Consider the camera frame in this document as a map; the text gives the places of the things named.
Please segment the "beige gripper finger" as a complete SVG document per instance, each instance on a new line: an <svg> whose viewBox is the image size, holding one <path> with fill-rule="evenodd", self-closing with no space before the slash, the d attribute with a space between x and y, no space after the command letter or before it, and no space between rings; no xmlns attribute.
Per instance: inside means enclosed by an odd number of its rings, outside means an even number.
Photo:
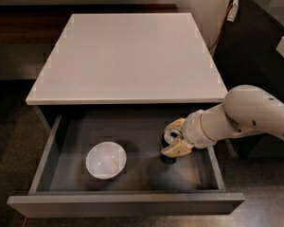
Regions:
<svg viewBox="0 0 284 227"><path fill-rule="evenodd" d="M180 157L188 155L193 148L194 146L184 139L175 139L171 143L162 139L161 153L167 157Z"/></svg>
<svg viewBox="0 0 284 227"><path fill-rule="evenodd" d="M185 122L184 118L179 118L165 127L164 140L168 144L171 144L175 140L182 138L182 127L184 122Z"/></svg>

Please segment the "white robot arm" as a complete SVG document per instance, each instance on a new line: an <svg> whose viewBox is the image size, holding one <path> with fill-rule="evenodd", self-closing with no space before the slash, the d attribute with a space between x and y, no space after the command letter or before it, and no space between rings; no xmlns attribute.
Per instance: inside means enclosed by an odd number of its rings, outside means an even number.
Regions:
<svg viewBox="0 0 284 227"><path fill-rule="evenodd" d="M284 141L284 103L256 86L240 85L226 94L223 103L166 126L161 153L176 158L223 139L262 133Z"/></svg>

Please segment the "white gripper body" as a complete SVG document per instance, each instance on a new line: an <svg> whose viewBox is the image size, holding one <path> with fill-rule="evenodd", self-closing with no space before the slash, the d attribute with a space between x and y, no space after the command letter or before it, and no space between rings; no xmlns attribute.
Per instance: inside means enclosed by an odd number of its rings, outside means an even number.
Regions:
<svg viewBox="0 0 284 227"><path fill-rule="evenodd" d="M195 148L214 146L218 141L228 138L241 138L260 134L232 120L221 103L205 111L191 113L182 126L184 139Z"/></svg>

